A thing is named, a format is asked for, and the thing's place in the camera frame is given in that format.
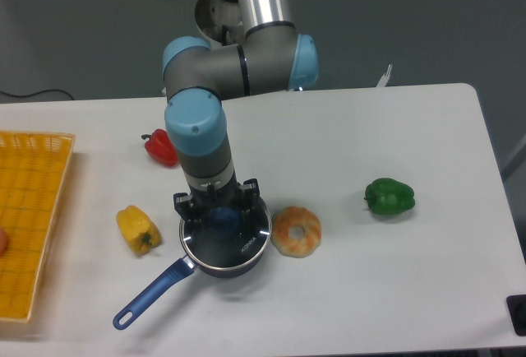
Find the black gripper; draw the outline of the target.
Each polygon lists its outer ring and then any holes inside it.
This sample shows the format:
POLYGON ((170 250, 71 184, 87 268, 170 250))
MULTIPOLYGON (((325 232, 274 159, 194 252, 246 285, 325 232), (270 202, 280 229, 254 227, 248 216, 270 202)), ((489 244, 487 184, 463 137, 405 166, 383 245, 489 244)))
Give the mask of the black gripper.
POLYGON ((181 217, 185 230, 200 229, 205 223, 205 212, 231 204, 237 190, 241 208, 241 234, 249 237, 254 234, 257 221, 260 189, 256 178, 246 180, 239 186, 236 179, 231 179, 221 188, 211 186, 204 191, 190 187, 191 194, 178 192, 173 195, 175 211, 181 217))

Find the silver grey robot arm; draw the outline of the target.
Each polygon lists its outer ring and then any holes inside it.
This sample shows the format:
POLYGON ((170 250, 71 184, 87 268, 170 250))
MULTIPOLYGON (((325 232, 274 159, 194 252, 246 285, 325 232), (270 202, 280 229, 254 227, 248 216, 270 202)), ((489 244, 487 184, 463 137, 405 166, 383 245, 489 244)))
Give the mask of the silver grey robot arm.
POLYGON ((190 188, 174 198, 186 226, 205 223, 218 207, 251 211, 259 203, 256 182, 236 180, 223 102, 306 88, 318 77, 314 40, 296 31, 287 0, 219 2, 238 10, 238 42, 213 48, 207 39, 185 36, 170 42, 162 58, 165 129, 190 188))

